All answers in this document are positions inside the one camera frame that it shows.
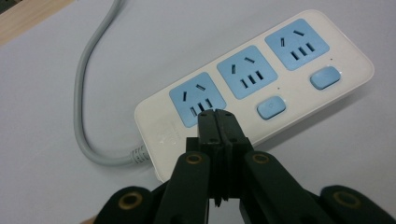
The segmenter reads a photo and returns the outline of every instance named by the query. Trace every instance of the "cable strain relief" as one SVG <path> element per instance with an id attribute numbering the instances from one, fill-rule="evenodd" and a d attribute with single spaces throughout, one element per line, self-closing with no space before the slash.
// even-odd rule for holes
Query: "cable strain relief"
<path id="1" fill-rule="evenodd" d="M 131 157 L 131 161 L 135 164 L 149 161 L 149 153 L 144 145 L 132 150 L 130 157 Z"/>

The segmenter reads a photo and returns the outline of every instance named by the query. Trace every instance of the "white table surface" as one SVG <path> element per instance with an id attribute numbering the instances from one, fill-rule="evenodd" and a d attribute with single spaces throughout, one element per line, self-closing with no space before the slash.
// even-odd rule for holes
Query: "white table surface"
<path id="1" fill-rule="evenodd" d="M 111 1 L 76 1 L 0 47 L 0 222 L 79 223 L 127 186 L 155 189 L 150 163 L 107 168 L 73 130 L 78 58 Z M 306 9 L 325 13 L 374 63 L 372 80 L 258 146 L 306 189 L 345 185 L 396 217 L 396 1 L 125 1 L 86 76 L 85 126 L 107 155 L 142 143 L 136 105 Z M 238 201 L 209 223 L 242 223 Z"/>

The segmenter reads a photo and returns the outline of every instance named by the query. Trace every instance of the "white surface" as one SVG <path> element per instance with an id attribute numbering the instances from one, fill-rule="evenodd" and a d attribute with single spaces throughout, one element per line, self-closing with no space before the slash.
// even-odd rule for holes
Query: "white surface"
<path id="1" fill-rule="evenodd" d="M 160 185 L 150 164 L 90 163 L 74 138 L 78 58 L 110 5 L 77 1 L 0 48 L 1 223 L 79 223 L 118 189 Z M 396 217 L 394 1 L 126 1 L 89 66 L 89 140 L 124 155 L 141 143 L 133 119 L 140 101 L 309 8 L 337 24 L 373 61 L 375 75 L 257 149 L 275 155 L 306 189 L 346 185 Z M 210 223 L 242 222 L 237 201 L 211 207 Z"/>
<path id="2" fill-rule="evenodd" d="M 330 46 L 330 50 L 301 68 L 290 71 L 264 43 L 264 39 L 298 19 L 308 22 Z M 261 52 L 277 73 L 277 78 L 248 97 L 236 99 L 217 66 L 249 46 L 255 46 Z M 341 78 L 329 88 L 318 91 L 309 78 L 327 66 L 334 66 L 338 69 Z M 169 97 L 169 91 L 203 72 L 208 73 L 227 103 L 224 109 L 236 116 L 245 136 L 256 147 L 269 137 L 339 100 L 367 82 L 373 76 L 374 68 L 361 51 L 356 49 L 337 27 L 317 10 L 305 10 L 273 29 L 252 38 L 247 43 L 158 91 L 137 106 L 135 121 L 156 174 L 163 182 L 171 177 L 177 158 L 186 151 L 186 138 L 197 136 L 196 125 L 186 128 L 183 124 Z M 267 78 L 265 71 L 262 73 L 264 78 Z M 257 106 L 274 95 L 282 98 L 286 104 L 286 110 L 274 118 L 263 120 L 257 112 Z"/>

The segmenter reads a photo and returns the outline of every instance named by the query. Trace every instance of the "socket hole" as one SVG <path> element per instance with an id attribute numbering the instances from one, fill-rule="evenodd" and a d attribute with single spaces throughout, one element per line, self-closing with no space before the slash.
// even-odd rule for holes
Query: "socket hole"
<path id="1" fill-rule="evenodd" d="M 241 82 L 242 82 L 242 85 L 244 85 L 245 89 L 247 89 L 247 88 L 248 88 L 248 85 L 247 85 L 247 83 L 245 82 L 245 80 L 244 80 L 244 79 L 241 79 Z"/>
<path id="2" fill-rule="evenodd" d="M 202 106 L 202 104 L 201 104 L 201 103 L 199 103 L 199 104 L 198 104 L 198 106 L 199 106 L 199 108 L 200 108 L 201 112 L 202 112 L 202 111 L 204 111 L 204 107 Z"/>
<path id="3" fill-rule="evenodd" d="M 263 80 L 264 77 L 262 76 L 262 74 L 260 73 L 260 71 L 256 71 L 256 75 L 260 80 Z"/>
<path id="4" fill-rule="evenodd" d="M 303 48 L 298 48 L 298 50 L 299 50 L 304 56 L 306 56 L 306 52 L 305 52 L 305 50 L 304 50 Z"/>
<path id="5" fill-rule="evenodd" d="M 245 58 L 245 61 L 249 62 L 249 63 L 254 63 L 253 59 L 249 59 L 248 57 Z"/>
<path id="6" fill-rule="evenodd" d="M 206 88 L 205 87 L 203 87 L 203 86 L 200 86 L 200 85 L 196 85 L 195 86 L 196 88 L 198 88 L 199 90 L 201 90 L 201 91 L 204 91 L 204 90 L 206 90 Z"/>
<path id="7" fill-rule="evenodd" d="M 248 76 L 248 79 L 250 79 L 251 83 L 256 84 L 256 80 L 252 76 Z"/>
<path id="8" fill-rule="evenodd" d="M 300 35 L 300 36 L 304 36 L 304 33 L 303 32 L 300 32 L 300 31 L 293 31 L 295 34 L 297 34 L 297 35 Z"/>
<path id="9" fill-rule="evenodd" d="M 212 105 L 212 103 L 210 103 L 209 99 L 206 99 L 205 101 L 206 101 L 207 106 L 209 106 L 209 108 L 213 107 L 213 105 Z"/>
<path id="10" fill-rule="evenodd" d="M 293 56 L 293 58 L 295 60 L 299 60 L 300 59 L 294 51 L 291 52 L 291 55 Z"/>
<path id="11" fill-rule="evenodd" d="M 190 111 L 193 116 L 197 117 L 197 112 L 195 111 L 194 107 L 190 107 Z"/>
<path id="12" fill-rule="evenodd" d="M 306 46 L 307 46 L 312 52 L 315 51 L 314 47 L 313 47 L 310 43 L 306 43 Z"/>

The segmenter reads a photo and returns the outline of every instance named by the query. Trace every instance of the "electrical outlet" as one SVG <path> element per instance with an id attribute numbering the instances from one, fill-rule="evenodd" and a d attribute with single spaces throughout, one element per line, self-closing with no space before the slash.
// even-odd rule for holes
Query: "electrical outlet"
<path id="1" fill-rule="evenodd" d="M 255 147 L 373 74 L 370 60 L 329 18 L 307 10 L 153 94 L 134 118 L 158 178 L 166 181 L 186 152 L 186 138 L 197 136 L 201 111 L 230 111 Z"/>
<path id="2" fill-rule="evenodd" d="M 293 71 L 329 51 L 329 45 L 303 19 L 265 37 L 277 58 Z"/>
<path id="3" fill-rule="evenodd" d="M 255 46 L 249 46 L 218 64 L 227 85 L 241 100 L 277 79 L 277 74 Z"/>
<path id="4" fill-rule="evenodd" d="M 208 109 L 224 109 L 226 103 L 208 73 L 201 73 L 169 91 L 184 126 L 198 122 L 198 114 Z"/>

